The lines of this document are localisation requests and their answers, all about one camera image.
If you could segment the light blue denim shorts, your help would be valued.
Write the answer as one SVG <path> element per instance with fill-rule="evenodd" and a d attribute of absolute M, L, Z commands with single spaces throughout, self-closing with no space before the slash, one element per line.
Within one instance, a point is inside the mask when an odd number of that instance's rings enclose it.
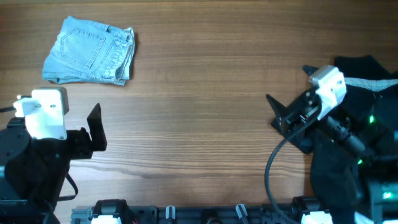
<path fill-rule="evenodd" d="M 91 82 L 125 85 L 136 42 L 131 27 L 67 17 L 44 61 L 42 78 L 56 84 Z"/>

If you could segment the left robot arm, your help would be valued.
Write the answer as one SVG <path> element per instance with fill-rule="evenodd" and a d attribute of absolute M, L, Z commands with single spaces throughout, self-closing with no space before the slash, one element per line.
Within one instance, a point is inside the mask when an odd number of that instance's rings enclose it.
<path fill-rule="evenodd" d="M 101 107 L 96 104 L 87 117 L 89 130 L 67 131 L 60 139 L 34 139 L 24 118 L 12 118 L 1 130 L 1 223 L 58 223 L 54 214 L 58 202 L 73 200 L 62 196 L 72 160 L 91 159 L 105 151 L 106 136 Z"/>

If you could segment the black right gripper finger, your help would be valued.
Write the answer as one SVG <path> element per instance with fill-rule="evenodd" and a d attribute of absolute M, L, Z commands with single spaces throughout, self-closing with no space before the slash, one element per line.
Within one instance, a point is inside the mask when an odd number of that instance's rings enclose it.
<path fill-rule="evenodd" d="M 270 94 L 266 95 L 266 99 L 269 102 L 269 104 L 275 114 L 275 117 L 277 119 L 282 119 L 287 116 L 287 108 L 282 103 L 277 101 Z"/>
<path fill-rule="evenodd" d="M 313 73 L 315 73 L 318 70 L 318 67 L 314 67 L 311 65 L 303 65 L 302 70 L 308 75 L 311 76 Z"/>

